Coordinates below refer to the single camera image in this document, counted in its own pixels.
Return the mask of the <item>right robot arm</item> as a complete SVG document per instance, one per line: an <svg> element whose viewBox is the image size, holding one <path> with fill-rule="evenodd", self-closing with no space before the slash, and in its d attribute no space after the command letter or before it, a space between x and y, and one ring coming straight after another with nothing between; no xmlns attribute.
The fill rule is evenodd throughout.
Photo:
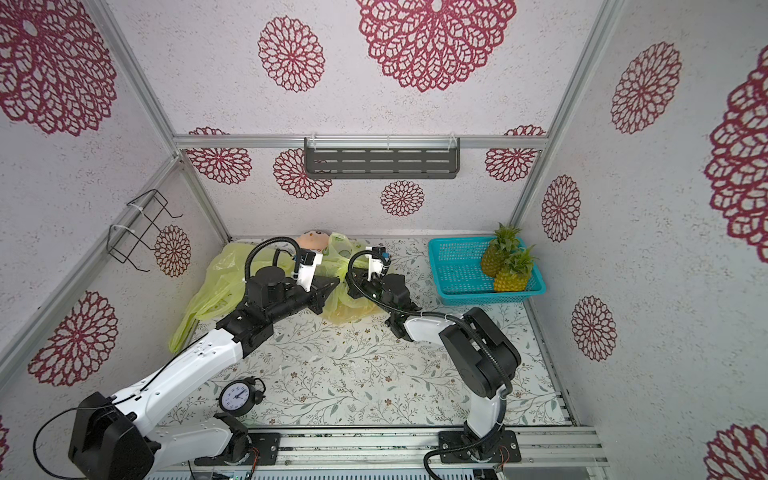
<svg viewBox="0 0 768 480"><path fill-rule="evenodd" d="M396 338L445 349L470 391L468 441L496 439L521 356L488 314L479 307L461 317L423 310L411 300L401 274L368 274L354 268L345 279L352 296L370 300L389 314L385 325Z"/></svg>

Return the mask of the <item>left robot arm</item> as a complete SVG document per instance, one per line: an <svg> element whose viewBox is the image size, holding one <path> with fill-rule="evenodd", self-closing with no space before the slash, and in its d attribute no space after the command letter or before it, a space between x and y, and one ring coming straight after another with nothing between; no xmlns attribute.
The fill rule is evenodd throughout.
<svg viewBox="0 0 768 480"><path fill-rule="evenodd" d="M84 399L69 460L88 479L143 479L197 458L246 459L252 450L249 430L230 413L169 429L159 423L202 384L269 339L276 322L305 309L321 313L339 283L334 276L316 276L302 285L278 267L260 269L248 279L236 308L166 366L109 397L94 393Z"/></svg>

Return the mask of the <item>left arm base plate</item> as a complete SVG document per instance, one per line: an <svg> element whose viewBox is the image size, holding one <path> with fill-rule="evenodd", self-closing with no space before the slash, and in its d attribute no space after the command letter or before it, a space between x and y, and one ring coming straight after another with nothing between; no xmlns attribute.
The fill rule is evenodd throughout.
<svg viewBox="0 0 768 480"><path fill-rule="evenodd" d="M224 452L213 457L198 457L194 466L273 466L276 464L281 435L275 432L250 432L234 436Z"/></svg>

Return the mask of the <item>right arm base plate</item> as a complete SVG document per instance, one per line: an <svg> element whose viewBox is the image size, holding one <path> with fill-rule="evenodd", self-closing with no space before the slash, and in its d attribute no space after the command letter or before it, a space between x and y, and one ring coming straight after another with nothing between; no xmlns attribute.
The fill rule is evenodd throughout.
<svg viewBox="0 0 768 480"><path fill-rule="evenodd" d="M438 448L441 450L454 449L454 452L441 453L440 461L444 464L459 463L519 463L522 460L517 437L511 430L503 429L493 434L489 440L468 448L468 445L478 441L464 431L440 431Z"/></svg>

